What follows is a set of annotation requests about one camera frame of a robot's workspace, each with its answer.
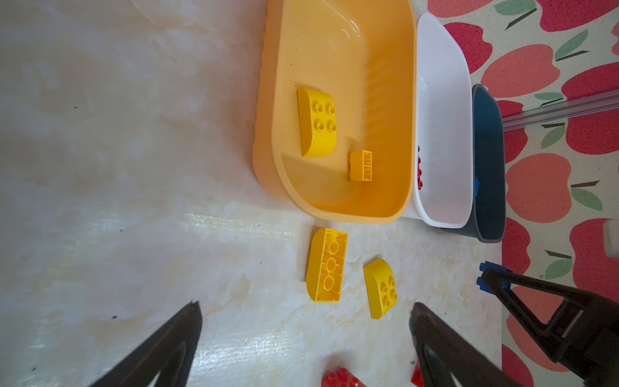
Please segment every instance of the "marble surface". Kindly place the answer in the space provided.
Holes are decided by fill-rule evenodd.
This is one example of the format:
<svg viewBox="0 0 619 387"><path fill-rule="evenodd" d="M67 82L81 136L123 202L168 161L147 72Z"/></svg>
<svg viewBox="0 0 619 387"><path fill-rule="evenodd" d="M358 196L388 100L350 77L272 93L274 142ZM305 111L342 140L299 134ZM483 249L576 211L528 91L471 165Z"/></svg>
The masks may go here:
<svg viewBox="0 0 619 387"><path fill-rule="evenodd" d="M500 364L501 307L475 286L500 245L412 219L331 224L261 189L265 0L0 9L0 385L87 385L190 300L204 317L190 386L317 386L339 364L408 386L417 301ZM350 233L340 303L306 291L318 227ZM377 321L376 256L400 296Z"/></svg>

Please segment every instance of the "red toy block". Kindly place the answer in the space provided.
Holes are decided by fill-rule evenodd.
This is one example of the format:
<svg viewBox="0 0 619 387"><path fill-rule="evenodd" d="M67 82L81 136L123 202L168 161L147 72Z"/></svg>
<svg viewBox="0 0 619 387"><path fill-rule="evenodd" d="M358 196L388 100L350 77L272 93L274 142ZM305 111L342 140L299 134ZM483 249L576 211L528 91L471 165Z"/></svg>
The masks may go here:
<svg viewBox="0 0 619 387"><path fill-rule="evenodd" d="M367 387L355 375L348 372L344 367L336 372L329 372L322 379L322 387Z"/></svg>
<svg viewBox="0 0 619 387"><path fill-rule="evenodd" d="M413 378L410 380L417 387L423 387L423 379L422 379L422 369L419 367L419 362L415 366L415 371L413 372Z"/></svg>

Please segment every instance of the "red apple print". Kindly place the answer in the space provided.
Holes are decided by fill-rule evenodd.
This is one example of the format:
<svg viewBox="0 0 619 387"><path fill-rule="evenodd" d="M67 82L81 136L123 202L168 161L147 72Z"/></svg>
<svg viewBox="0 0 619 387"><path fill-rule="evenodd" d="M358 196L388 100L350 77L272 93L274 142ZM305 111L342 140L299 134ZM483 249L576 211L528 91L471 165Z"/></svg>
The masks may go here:
<svg viewBox="0 0 619 387"><path fill-rule="evenodd" d="M483 73L482 85L495 98L530 94L559 79L561 71L553 64L554 54L547 45L530 45L498 58Z"/></svg>
<svg viewBox="0 0 619 387"><path fill-rule="evenodd" d="M619 109L570 118L565 141L570 148L586 155L619 150Z"/></svg>
<svg viewBox="0 0 619 387"><path fill-rule="evenodd" d="M517 286L512 290L543 323L550 321L556 309L561 305L561 302L563 302L563 297L561 296L524 286ZM526 357L547 370L569 372L562 364L553 363L512 315L509 315L507 319L507 329L509 333L511 333L511 337L516 342L518 348Z"/></svg>
<svg viewBox="0 0 619 387"><path fill-rule="evenodd" d="M619 89L619 62L582 72L563 84L561 92L568 100Z"/></svg>
<svg viewBox="0 0 619 387"><path fill-rule="evenodd" d="M503 372L505 372L516 382L520 383L522 387L534 387L533 376L531 376L531 372L527 368L527 365L520 360L518 355L506 346L502 346L501 352Z"/></svg>
<svg viewBox="0 0 619 387"><path fill-rule="evenodd" d="M619 7L617 0L537 0L542 6L542 30L565 31L580 27Z"/></svg>
<svg viewBox="0 0 619 387"><path fill-rule="evenodd" d="M529 138L524 128L506 131L505 136L505 164L512 162L527 145Z"/></svg>
<svg viewBox="0 0 619 387"><path fill-rule="evenodd" d="M428 11L436 17L454 17L483 7L492 0L428 0Z"/></svg>
<svg viewBox="0 0 619 387"><path fill-rule="evenodd" d="M483 40L481 27L466 23L449 23L445 28L462 49L471 74L486 63L492 54L492 45Z"/></svg>
<svg viewBox="0 0 619 387"><path fill-rule="evenodd" d="M531 243L531 237L526 228L513 219L507 218L501 263L508 269L512 269L516 274L524 274L531 264L531 259L527 253L527 247Z"/></svg>
<svg viewBox="0 0 619 387"><path fill-rule="evenodd" d="M572 168L564 157L540 153L525 157L507 172L507 203L523 219L556 222L568 214L572 197L568 178Z"/></svg>
<svg viewBox="0 0 619 387"><path fill-rule="evenodd" d="M572 228L569 242L574 248L574 283L619 302L619 259L604 251L606 219L591 219Z"/></svg>
<svg viewBox="0 0 619 387"><path fill-rule="evenodd" d="M522 113L523 104L513 101L496 101L499 104L501 115L503 117L509 117Z"/></svg>
<svg viewBox="0 0 619 387"><path fill-rule="evenodd" d="M619 38L619 23L615 25L615 28L613 28L612 34ZM613 54L619 55L619 41L615 43L611 51L613 51Z"/></svg>

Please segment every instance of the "yellow block stud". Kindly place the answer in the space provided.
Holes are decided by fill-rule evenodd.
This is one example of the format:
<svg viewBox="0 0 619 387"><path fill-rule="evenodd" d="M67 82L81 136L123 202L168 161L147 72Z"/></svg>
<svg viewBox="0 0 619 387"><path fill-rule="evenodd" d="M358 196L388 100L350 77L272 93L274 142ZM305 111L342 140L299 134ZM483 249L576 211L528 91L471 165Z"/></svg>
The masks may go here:
<svg viewBox="0 0 619 387"><path fill-rule="evenodd" d="M340 302L348 233L321 228L309 249L307 288L314 302Z"/></svg>
<svg viewBox="0 0 619 387"><path fill-rule="evenodd" d="M365 287L368 291L370 315L382 318L397 303L396 280L387 262L376 258L363 267Z"/></svg>
<svg viewBox="0 0 619 387"><path fill-rule="evenodd" d="M299 88L297 99L301 124L301 154L308 157L332 154L337 142L333 98L327 93Z"/></svg>
<svg viewBox="0 0 619 387"><path fill-rule="evenodd" d="M350 181L372 181L372 152L368 150L352 152L348 160Z"/></svg>

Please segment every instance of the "navy plastic container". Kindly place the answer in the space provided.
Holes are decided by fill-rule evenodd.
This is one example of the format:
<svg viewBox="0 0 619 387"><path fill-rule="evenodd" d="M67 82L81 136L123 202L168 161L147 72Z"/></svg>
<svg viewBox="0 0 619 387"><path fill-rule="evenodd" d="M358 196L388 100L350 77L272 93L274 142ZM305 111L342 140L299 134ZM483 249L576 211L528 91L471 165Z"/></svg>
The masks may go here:
<svg viewBox="0 0 619 387"><path fill-rule="evenodd" d="M497 243L505 235L505 142L503 117L482 85L473 86L473 208L462 228L444 231Z"/></svg>

